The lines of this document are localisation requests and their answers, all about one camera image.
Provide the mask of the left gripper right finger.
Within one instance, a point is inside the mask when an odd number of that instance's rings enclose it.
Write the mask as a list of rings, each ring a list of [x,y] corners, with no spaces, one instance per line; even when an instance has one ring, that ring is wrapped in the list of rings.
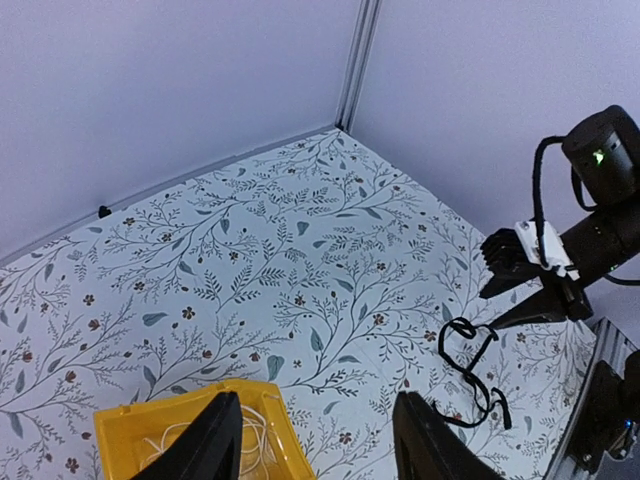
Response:
[[[393,415],[395,461],[400,480],[498,480],[416,392],[400,392]]]

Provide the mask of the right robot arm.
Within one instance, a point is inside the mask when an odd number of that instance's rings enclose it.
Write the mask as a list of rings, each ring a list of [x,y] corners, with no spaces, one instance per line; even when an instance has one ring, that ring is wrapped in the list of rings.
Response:
[[[542,159],[560,145],[571,165],[571,185],[587,217],[564,233],[545,219]],[[611,105],[564,136],[544,138],[534,154],[534,214],[501,228],[481,246],[492,276],[480,296],[489,299],[538,279],[542,288],[491,322],[499,330],[587,320],[593,308],[586,289],[609,278],[639,253],[639,128],[619,105]]]

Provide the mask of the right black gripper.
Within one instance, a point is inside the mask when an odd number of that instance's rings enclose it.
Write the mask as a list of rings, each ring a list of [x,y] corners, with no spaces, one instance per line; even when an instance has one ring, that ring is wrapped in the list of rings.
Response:
[[[489,299],[537,278],[540,267],[515,270],[495,270],[481,288],[479,296]],[[526,298],[492,321],[493,329],[553,323],[568,320],[587,320],[594,314],[585,290],[569,273],[560,276],[556,271],[542,276],[543,289]]]

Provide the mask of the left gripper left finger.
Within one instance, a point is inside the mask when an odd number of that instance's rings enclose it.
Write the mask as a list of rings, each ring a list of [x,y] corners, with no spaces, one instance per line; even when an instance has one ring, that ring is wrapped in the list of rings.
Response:
[[[219,393],[135,480],[236,480],[243,417],[235,392]]]

